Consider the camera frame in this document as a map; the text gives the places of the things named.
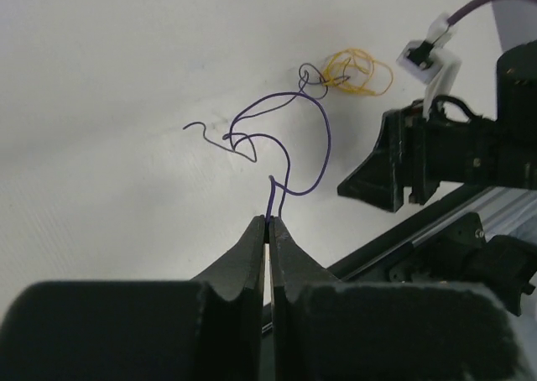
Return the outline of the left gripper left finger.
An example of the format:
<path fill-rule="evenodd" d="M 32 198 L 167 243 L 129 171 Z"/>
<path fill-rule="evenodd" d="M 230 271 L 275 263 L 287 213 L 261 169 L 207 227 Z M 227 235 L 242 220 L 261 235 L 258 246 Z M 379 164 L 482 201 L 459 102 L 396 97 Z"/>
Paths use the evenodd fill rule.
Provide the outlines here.
<path fill-rule="evenodd" d="M 190 280 L 29 286 L 1 325 L 2 379 L 257 379 L 265 228 Z"/>

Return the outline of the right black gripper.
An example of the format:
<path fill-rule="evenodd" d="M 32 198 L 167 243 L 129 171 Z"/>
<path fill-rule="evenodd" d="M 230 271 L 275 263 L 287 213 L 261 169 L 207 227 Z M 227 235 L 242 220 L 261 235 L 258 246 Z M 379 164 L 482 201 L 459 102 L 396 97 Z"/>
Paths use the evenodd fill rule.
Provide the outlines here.
<path fill-rule="evenodd" d="M 442 181 L 483 187 L 536 189 L 536 106 L 515 105 L 492 120 L 461 99 L 435 99 L 427 119 L 422 104 L 382 115 L 370 155 L 336 188 L 342 197 L 387 212 L 404 204 L 404 117 L 413 170 L 411 187 Z"/>

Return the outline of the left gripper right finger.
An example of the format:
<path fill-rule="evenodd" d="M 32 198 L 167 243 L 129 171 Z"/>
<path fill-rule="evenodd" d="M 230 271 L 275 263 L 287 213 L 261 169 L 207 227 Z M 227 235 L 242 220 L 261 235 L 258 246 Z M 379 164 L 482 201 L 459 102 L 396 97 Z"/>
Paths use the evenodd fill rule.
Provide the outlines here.
<path fill-rule="evenodd" d="M 344 283 L 268 225 L 278 380 L 526 380 L 493 293 L 468 283 Z"/>

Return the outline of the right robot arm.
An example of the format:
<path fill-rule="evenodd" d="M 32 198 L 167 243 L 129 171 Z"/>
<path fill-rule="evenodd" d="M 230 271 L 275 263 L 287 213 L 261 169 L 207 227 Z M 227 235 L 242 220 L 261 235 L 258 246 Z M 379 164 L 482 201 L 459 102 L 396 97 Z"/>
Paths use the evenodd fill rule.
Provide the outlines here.
<path fill-rule="evenodd" d="M 439 95 L 429 117 L 422 101 L 384 113 L 372 153 L 337 187 L 339 196 L 396 212 L 424 205 L 442 181 L 536 187 L 536 43 L 505 51 L 496 64 L 497 117 Z"/>

